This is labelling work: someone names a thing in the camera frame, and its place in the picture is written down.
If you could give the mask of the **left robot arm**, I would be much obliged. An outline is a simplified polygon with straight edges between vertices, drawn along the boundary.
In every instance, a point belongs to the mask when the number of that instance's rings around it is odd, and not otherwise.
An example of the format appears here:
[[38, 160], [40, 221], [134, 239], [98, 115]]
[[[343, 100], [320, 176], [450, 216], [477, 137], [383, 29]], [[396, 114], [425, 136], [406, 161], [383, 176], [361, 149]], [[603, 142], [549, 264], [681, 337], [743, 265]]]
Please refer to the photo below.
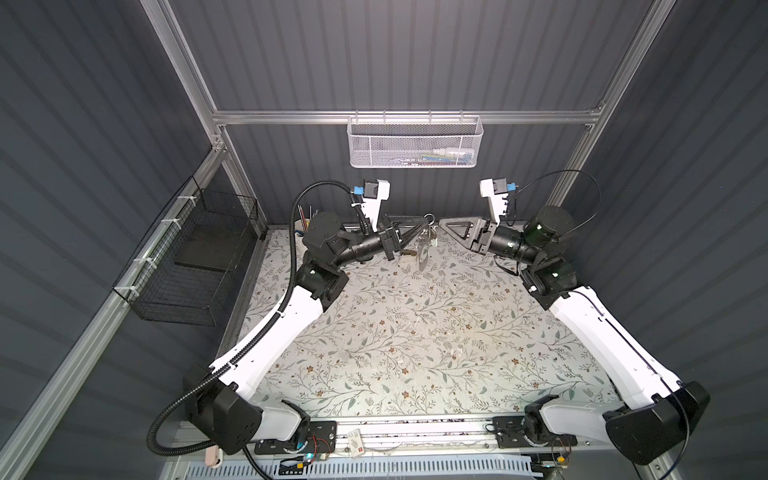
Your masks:
[[346, 230], [335, 213], [317, 214], [301, 239], [306, 251], [286, 294], [269, 316], [213, 362], [213, 370], [226, 371], [186, 401], [189, 421], [228, 455], [258, 440], [302, 448], [309, 435], [309, 414], [288, 400], [256, 403], [257, 387], [295, 338], [340, 296], [349, 281], [345, 265], [368, 262], [378, 253], [394, 259], [431, 223], [423, 217], [405, 231], [384, 223], [364, 234]]

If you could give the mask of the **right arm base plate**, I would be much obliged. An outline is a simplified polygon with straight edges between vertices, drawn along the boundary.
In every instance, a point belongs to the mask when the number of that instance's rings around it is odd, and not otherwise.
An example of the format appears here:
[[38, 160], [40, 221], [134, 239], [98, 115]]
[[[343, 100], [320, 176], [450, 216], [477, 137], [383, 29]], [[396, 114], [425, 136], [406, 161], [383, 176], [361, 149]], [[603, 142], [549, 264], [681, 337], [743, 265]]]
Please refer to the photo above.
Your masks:
[[570, 434], [554, 434], [538, 420], [525, 415], [495, 416], [486, 426], [499, 448], [550, 447], [563, 446], [566, 449], [578, 444], [578, 439]]

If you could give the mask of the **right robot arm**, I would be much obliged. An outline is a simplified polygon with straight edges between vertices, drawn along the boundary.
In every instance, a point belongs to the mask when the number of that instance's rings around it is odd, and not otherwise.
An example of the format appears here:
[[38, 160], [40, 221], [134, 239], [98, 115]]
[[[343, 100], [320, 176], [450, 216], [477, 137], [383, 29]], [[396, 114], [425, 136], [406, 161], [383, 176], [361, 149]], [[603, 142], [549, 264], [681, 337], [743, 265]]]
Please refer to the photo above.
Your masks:
[[648, 465], [676, 445], [687, 446], [711, 396], [698, 382], [682, 382], [610, 313], [594, 289], [582, 285], [562, 253], [576, 229], [572, 216], [542, 207], [522, 229], [501, 219], [443, 219], [464, 248], [520, 265], [528, 294], [563, 323], [604, 370], [619, 398], [578, 402], [546, 394], [525, 408], [522, 430], [535, 446], [574, 436], [610, 443], [637, 465]]

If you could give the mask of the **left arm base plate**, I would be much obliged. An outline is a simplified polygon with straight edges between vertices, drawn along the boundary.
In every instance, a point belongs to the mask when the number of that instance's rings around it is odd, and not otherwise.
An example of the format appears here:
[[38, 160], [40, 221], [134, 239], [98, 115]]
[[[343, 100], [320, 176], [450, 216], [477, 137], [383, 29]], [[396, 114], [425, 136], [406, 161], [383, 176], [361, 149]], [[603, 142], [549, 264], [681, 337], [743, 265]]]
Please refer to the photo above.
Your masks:
[[253, 452], [256, 455], [330, 454], [335, 451], [337, 430], [336, 421], [311, 420], [300, 425], [298, 432], [288, 440], [256, 440], [253, 443]]

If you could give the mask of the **silver metal key holder plate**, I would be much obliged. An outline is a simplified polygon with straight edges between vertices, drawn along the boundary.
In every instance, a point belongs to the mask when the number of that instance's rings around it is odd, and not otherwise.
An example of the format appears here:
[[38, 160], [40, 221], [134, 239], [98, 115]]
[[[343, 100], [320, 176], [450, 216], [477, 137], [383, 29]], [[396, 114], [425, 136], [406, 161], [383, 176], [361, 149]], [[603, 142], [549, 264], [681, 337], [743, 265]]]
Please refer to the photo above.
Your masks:
[[418, 270], [424, 272], [427, 269], [430, 251], [436, 245], [437, 232], [433, 226], [425, 228], [416, 239], [416, 253]]

